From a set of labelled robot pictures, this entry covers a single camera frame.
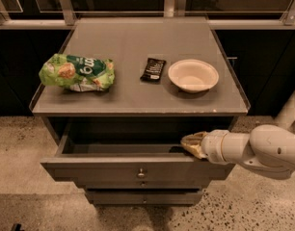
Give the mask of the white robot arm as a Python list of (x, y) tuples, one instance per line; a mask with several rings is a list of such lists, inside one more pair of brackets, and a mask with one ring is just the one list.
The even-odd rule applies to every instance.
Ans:
[(229, 130), (198, 132), (181, 139), (181, 146), (212, 164), (236, 164), (272, 179), (295, 172), (295, 135), (274, 125), (260, 125), (250, 134)]

